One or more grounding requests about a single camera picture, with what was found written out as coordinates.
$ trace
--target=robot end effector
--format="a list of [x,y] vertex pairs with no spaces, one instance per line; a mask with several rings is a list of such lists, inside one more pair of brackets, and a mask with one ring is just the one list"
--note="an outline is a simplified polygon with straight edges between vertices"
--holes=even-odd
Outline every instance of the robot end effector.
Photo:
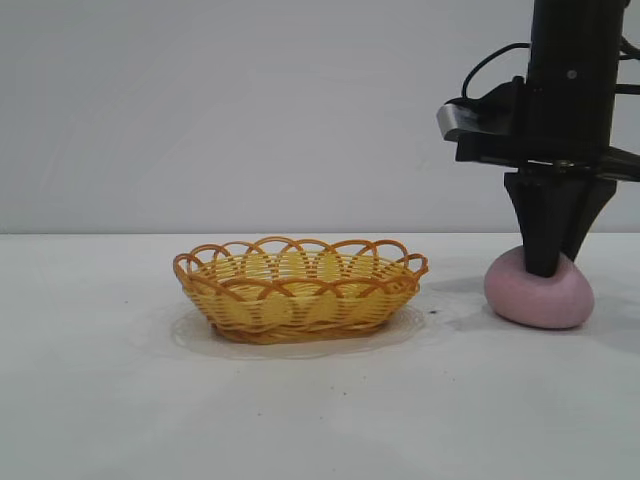
[[[619,61],[640,60],[622,37],[629,1],[536,0],[531,44],[488,57],[462,97],[438,112],[444,139],[458,144],[457,161],[517,169],[505,187],[535,275],[553,276],[560,252],[575,259],[618,180],[640,181],[640,157],[610,146],[616,94],[640,94],[617,85]],[[531,49],[527,78],[469,98],[475,73],[515,48]]]

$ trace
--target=black cable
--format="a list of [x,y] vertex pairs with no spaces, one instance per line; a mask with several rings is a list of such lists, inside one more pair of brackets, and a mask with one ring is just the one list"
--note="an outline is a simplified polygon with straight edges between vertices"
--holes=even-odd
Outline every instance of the black cable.
[[619,95],[640,95],[640,85],[619,83],[616,85],[616,93]]
[[482,60],[478,65],[476,65],[474,69],[471,70],[471,72],[469,72],[469,75],[467,75],[467,78],[464,79],[464,83],[462,84],[462,98],[467,98],[467,99],[469,98],[469,96],[467,95],[469,90],[469,84],[471,83],[471,80],[473,80],[473,77],[475,77],[480,70],[482,70],[485,66],[487,66],[488,63],[492,62],[499,56],[504,55],[505,53],[510,52],[511,50],[516,50],[518,48],[531,48],[531,44],[512,43],[510,45],[507,45],[506,47],[502,47],[500,50],[493,52],[487,58]]
[[[467,75],[467,78],[464,79],[464,82],[462,83],[462,98],[465,98],[465,99],[469,98],[468,93],[469,93],[469,84],[471,83],[471,80],[473,80],[473,77],[475,77],[480,70],[486,67],[487,64],[491,63],[493,60],[504,55],[505,53],[510,52],[511,50],[528,49],[528,48],[531,48],[530,43],[512,43],[505,47],[502,47],[500,50],[496,50],[487,58],[482,60],[478,65],[476,65],[473,68],[473,70],[471,70],[471,72],[469,72],[469,75]],[[640,60],[640,48],[634,46],[625,37],[622,37],[622,40],[620,43],[620,51],[622,52],[622,55],[620,55],[621,61]],[[640,93],[637,93],[637,88],[638,87],[636,85],[621,84],[621,85],[618,85],[618,87],[616,88],[616,93],[620,93],[623,95],[640,95]]]
[[622,41],[620,43],[620,50],[624,53],[622,57],[625,57],[625,60],[640,60],[640,48],[631,44],[631,42],[624,37],[622,37]]

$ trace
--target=white backdrop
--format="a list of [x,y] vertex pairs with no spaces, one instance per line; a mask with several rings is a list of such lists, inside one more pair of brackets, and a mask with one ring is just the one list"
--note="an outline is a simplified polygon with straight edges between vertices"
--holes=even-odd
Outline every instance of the white backdrop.
[[[532,6],[0,0],[0,230],[513,230],[502,170],[455,164],[434,117]],[[640,152],[639,121],[620,101],[616,146]],[[597,228],[640,230],[639,203],[622,185]]]

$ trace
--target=basket rim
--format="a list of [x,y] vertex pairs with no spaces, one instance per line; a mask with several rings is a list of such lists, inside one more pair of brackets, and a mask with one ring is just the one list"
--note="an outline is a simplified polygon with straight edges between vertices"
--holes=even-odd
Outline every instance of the basket rim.
[[[266,244],[284,244],[284,247],[280,249],[280,251],[276,252],[268,252],[262,248]],[[230,246],[240,245],[247,248],[247,251],[244,254],[232,254],[229,250]],[[322,250],[308,250],[303,247],[303,245],[314,245],[321,247]],[[383,257],[379,255],[378,249],[381,246],[390,245],[396,247],[401,253],[401,258],[397,260],[391,260],[387,257]],[[347,254],[343,252],[339,252],[338,249],[346,246],[361,246],[362,248],[356,254]],[[217,261],[219,261],[219,257],[222,255],[224,258],[247,258],[249,255],[266,255],[269,256],[270,259],[272,257],[277,257],[280,254],[292,252],[292,250],[296,250],[303,255],[305,253],[313,253],[314,255],[323,254],[323,253],[332,253],[338,256],[338,258],[356,258],[361,255],[365,255],[370,253],[370,255],[375,259],[379,259],[380,261],[389,263],[389,264],[397,264],[402,263],[404,273],[393,275],[385,280],[380,280],[371,276],[354,276],[343,278],[334,281],[325,281],[318,278],[313,278],[312,276],[305,277],[286,277],[286,278],[275,278],[271,280],[263,280],[258,279],[250,274],[248,275],[237,275],[230,278],[225,278],[222,281],[218,281],[217,279],[211,279],[205,277],[199,270],[205,268],[207,265],[215,265]],[[212,253],[212,260],[210,261],[202,261],[198,258],[198,254],[207,252]],[[409,264],[412,261],[420,261],[420,267],[417,270],[413,270]],[[197,265],[198,270],[193,270],[193,265]],[[269,268],[275,268],[273,264],[269,265]],[[400,242],[396,240],[378,240],[378,241],[370,241],[370,240],[361,240],[361,239],[352,239],[352,240],[344,240],[340,242],[336,242],[333,244],[329,244],[323,242],[321,240],[315,239],[301,239],[294,240],[288,237],[283,236],[268,236],[264,237],[257,242],[245,242],[245,241],[233,241],[227,242],[223,245],[217,244],[203,244],[193,248],[188,253],[181,253],[177,255],[173,260],[173,270],[182,284],[183,288],[186,291],[190,291],[192,293],[203,294],[205,292],[202,291],[202,287],[208,287],[212,289],[216,295],[225,295],[229,296],[237,301],[245,302],[248,301],[246,298],[243,298],[241,295],[231,290],[231,287],[238,285],[247,285],[247,286],[257,286],[263,287],[263,291],[258,295],[257,300],[264,300],[270,294],[274,292],[278,292],[282,295],[285,295],[290,298],[301,298],[302,296],[296,295],[285,287],[288,284],[293,283],[309,283],[315,284],[318,286],[318,290],[316,290],[313,294],[308,296],[316,296],[320,294],[324,294],[327,291],[331,291],[336,297],[343,298],[344,295],[341,292],[340,288],[346,284],[368,284],[369,288],[365,289],[360,295],[359,298],[363,298],[368,296],[371,292],[380,289],[384,294],[396,294],[401,293],[398,291],[392,292],[391,285],[400,285],[401,291],[406,292],[407,290],[415,290],[418,288],[420,278],[429,272],[429,261],[427,257],[420,253],[409,253],[408,249]]]

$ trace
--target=white table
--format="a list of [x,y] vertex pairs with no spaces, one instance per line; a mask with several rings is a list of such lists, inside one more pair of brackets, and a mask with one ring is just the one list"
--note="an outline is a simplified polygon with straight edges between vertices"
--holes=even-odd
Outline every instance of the white table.
[[432,273],[388,332],[255,347],[211,337],[171,260],[256,236],[0,237],[0,478],[640,475],[640,235],[589,237],[597,309],[559,333],[485,306],[516,235],[317,237],[399,239]]

